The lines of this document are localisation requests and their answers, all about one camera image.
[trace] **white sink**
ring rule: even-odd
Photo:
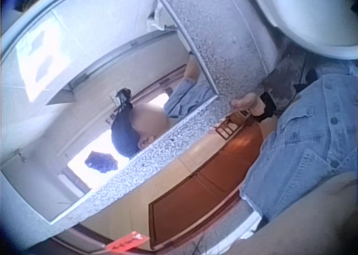
[[[358,59],[354,0],[256,0],[267,19],[287,37],[320,55]]]

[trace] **fingers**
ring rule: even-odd
[[[233,100],[232,105],[235,110],[249,110],[251,107],[255,106],[257,103],[257,95],[255,93],[246,94],[240,100]]]

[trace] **denim shirt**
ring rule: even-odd
[[[325,180],[357,170],[357,67],[326,63],[264,141],[241,197],[272,220]]]
[[[168,117],[180,120],[213,95],[214,93],[207,81],[195,82],[186,78],[172,93],[163,109]]]

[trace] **red sign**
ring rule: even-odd
[[[122,237],[106,246],[106,249],[114,253],[122,253],[135,248],[139,245],[144,244],[149,240],[149,237],[139,234],[137,232],[132,232],[125,237]]]

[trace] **cabinet door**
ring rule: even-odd
[[[193,174],[149,205],[150,245],[159,245],[195,224],[221,201],[222,197]]]
[[[244,127],[209,163],[200,175],[216,185],[228,196],[244,180],[255,162],[262,144],[258,125]]]

